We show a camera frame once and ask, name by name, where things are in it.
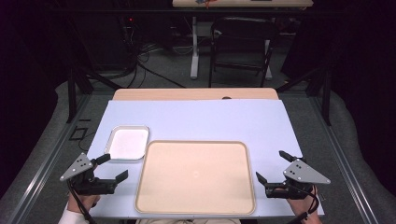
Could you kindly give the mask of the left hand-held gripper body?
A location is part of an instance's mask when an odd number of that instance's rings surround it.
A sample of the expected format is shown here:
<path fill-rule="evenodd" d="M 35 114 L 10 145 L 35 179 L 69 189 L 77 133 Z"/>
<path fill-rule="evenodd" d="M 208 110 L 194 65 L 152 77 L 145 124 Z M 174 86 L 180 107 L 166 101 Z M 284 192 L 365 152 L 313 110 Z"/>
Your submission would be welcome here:
<path fill-rule="evenodd" d="M 91 160 L 81 153 L 61 175 L 61 181 L 67 181 L 78 195 L 113 194 L 118 183 L 115 179 L 100 179 L 94 175 Z"/>

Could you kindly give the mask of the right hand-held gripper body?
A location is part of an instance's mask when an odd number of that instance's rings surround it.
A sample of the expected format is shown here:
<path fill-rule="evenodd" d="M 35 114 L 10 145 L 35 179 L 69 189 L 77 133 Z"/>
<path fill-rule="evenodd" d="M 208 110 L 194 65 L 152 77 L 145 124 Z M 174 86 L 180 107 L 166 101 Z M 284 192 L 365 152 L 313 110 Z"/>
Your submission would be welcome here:
<path fill-rule="evenodd" d="M 281 183 L 264 182 L 268 198 L 302 200 L 313 190 L 315 184 L 330 184 L 331 180 L 301 159 L 293 161 L 283 171 L 285 180 Z"/>

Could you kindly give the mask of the person's right hand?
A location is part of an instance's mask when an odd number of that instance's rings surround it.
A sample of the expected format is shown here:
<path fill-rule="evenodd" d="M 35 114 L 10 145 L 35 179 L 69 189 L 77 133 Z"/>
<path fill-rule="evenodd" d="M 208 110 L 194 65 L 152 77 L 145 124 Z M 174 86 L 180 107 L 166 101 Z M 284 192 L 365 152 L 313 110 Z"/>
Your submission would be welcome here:
<path fill-rule="evenodd" d="M 318 213 L 318 211 L 315 209 L 315 206 L 318 204 L 316 202 L 317 188 L 313 187 L 311 193 L 313 194 L 313 196 L 307 196 L 302 200 L 287 199 L 287 202 L 289 203 L 292 212 L 296 216 L 299 216 L 300 214 L 303 213 L 308 213 L 308 214 Z"/>

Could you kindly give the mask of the person's left hand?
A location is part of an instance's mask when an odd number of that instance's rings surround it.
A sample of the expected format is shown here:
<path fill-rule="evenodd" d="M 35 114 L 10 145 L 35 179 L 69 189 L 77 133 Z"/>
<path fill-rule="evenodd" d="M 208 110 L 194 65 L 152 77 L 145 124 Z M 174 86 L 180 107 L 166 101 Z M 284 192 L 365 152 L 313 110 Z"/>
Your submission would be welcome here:
<path fill-rule="evenodd" d="M 99 200 L 101 199 L 101 196 L 100 195 L 90 195 L 90 196 L 78 195 L 78 199 L 82 203 L 82 205 L 85 207 L 85 209 L 87 211 L 90 211 L 91 208 L 99 202 Z M 69 212 L 77 213 L 79 215 L 81 214 L 81 210 L 78 207 L 78 202 L 72 193 L 69 193 L 66 210 Z"/>

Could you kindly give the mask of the small white tray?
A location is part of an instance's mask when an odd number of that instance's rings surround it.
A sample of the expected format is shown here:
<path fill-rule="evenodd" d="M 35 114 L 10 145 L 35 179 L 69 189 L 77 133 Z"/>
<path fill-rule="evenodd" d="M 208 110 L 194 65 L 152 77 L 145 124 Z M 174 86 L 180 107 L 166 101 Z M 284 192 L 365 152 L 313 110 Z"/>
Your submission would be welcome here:
<path fill-rule="evenodd" d="M 115 127 L 107 140 L 105 153 L 112 160 L 140 160 L 146 153 L 149 141 L 147 126 L 122 125 Z"/>

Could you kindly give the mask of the large beige tray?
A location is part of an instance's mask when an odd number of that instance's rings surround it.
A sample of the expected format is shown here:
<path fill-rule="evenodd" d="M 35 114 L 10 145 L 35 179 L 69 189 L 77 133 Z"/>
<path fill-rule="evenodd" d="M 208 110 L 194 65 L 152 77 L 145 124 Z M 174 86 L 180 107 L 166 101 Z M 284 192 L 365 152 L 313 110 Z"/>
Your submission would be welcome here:
<path fill-rule="evenodd" d="M 245 144 L 238 141 L 148 144 L 135 198 L 138 212 L 248 216 L 255 207 Z"/>

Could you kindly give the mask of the person's beige clothing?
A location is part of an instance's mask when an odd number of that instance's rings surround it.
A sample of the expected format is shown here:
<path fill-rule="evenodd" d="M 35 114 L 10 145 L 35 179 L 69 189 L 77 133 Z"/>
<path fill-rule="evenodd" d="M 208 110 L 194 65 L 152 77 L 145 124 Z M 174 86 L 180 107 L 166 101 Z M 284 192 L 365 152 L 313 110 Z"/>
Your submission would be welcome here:
<path fill-rule="evenodd" d="M 241 224 L 239 219 L 138 219 L 135 224 Z"/>

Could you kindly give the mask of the pale blue table board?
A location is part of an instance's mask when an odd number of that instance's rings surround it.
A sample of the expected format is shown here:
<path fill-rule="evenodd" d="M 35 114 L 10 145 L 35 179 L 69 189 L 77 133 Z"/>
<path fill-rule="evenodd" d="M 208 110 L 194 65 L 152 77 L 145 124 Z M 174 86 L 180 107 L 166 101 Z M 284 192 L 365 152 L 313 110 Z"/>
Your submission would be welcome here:
<path fill-rule="evenodd" d="M 271 182 L 281 182 L 288 162 L 280 150 L 299 157 L 302 152 L 284 104 L 279 100 L 191 100 L 111 101 L 99 124 L 89 155 L 104 153 L 111 131 L 118 126 L 149 128 L 153 141 L 238 141 L 247 147 L 255 195 L 255 210 L 248 216 L 164 215 L 140 213 L 135 208 L 136 192 L 145 155 L 140 160 L 111 160 L 99 166 L 99 177 L 113 177 L 125 170 L 128 178 L 112 195 L 102 197 L 92 209 L 95 217 L 108 218 L 249 218 L 289 217 L 286 201 L 269 199 L 256 173 Z"/>

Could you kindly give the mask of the black folding chair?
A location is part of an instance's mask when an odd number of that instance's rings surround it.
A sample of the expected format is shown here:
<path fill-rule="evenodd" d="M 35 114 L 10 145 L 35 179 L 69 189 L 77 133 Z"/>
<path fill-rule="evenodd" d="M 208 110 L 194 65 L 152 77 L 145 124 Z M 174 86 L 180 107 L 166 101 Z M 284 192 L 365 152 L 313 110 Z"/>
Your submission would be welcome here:
<path fill-rule="evenodd" d="M 210 28 L 208 87 L 218 67 L 254 71 L 266 78 L 279 31 L 272 21 L 260 18 L 223 17 Z"/>

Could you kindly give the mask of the white-legged desk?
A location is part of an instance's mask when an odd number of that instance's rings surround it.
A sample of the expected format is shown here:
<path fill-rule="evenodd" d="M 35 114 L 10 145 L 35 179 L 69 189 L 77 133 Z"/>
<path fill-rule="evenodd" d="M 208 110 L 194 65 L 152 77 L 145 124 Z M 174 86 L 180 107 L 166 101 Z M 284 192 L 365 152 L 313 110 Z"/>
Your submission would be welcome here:
<path fill-rule="evenodd" d="M 172 0 L 172 6 L 181 9 L 188 8 L 270 8 L 270 7 L 312 7 L 313 0 Z M 191 79 L 198 78 L 199 50 L 197 42 L 197 16 L 192 16 L 192 56 Z"/>

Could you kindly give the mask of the black floor socket frame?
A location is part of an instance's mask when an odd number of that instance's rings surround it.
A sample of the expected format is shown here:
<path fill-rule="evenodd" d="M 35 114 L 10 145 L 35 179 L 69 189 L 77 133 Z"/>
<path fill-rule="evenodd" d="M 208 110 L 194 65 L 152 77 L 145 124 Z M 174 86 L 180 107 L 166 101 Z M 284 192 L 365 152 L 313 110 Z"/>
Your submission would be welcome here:
<path fill-rule="evenodd" d="M 73 132 L 71 133 L 69 140 L 70 141 L 79 141 L 83 140 L 86 136 L 88 129 L 87 128 L 81 128 L 76 126 Z"/>

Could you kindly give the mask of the aluminium floor rail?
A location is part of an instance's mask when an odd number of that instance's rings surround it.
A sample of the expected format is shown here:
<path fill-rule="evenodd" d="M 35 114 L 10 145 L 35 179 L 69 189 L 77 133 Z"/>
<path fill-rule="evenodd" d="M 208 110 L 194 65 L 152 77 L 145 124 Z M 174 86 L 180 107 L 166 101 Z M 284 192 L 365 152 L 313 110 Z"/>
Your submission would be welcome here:
<path fill-rule="evenodd" d="M 77 113 L 68 120 L 68 98 L 58 94 L 58 103 L 29 158 L 0 200 L 0 224 L 23 224 L 45 187 L 60 157 L 62 146 L 74 130 L 78 118 L 90 101 L 90 95 L 78 97 Z"/>
<path fill-rule="evenodd" d="M 358 136 L 352 119 L 348 112 L 342 107 L 345 114 L 341 118 L 337 116 L 337 106 L 331 108 L 329 119 L 322 114 L 322 101 L 316 97 L 309 101 L 320 119 L 330 144 L 334 159 L 346 183 L 355 206 L 357 207 L 364 224 L 378 224 L 373 207 L 369 203 L 368 194 L 364 192 L 364 186 L 360 182 L 359 175 L 367 175 L 367 170 L 362 167 L 364 159 L 361 156 L 358 144 Z"/>

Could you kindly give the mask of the black metal frame stand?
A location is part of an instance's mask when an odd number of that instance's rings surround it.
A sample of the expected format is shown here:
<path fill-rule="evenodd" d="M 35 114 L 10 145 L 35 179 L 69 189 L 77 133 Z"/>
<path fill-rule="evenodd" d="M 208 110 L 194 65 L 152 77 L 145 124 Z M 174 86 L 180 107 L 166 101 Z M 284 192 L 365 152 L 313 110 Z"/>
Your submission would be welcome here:
<path fill-rule="evenodd" d="M 292 79 L 288 83 L 276 88 L 277 92 L 284 92 L 293 86 L 308 80 L 305 88 L 305 95 L 308 97 L 321 97 L 321 116 L 325 123 L 330 126 L 330 99 L 331 99 L 331 79 L 332 73 L 329 69 L 315 68 L 301 77 Z"/>
<path fill-rule="evenodd" d="M 68 108 L 69 115 L 67 122 L 70 123 L 78 112 L 77 105 L 77 93 L 76 88 L 79 88 L 83 94 L 92 94 L 93 86 L 90 82 L 90 78 L 96 79 L 99 82 L 105 84 L 113 90 L 120 89 L 120 85 L 110 81 L 109 79 L 102 77 L 93 70 L 73 65 L 70 68 L 67 76 L 67 89 L 68 89 Z"/>

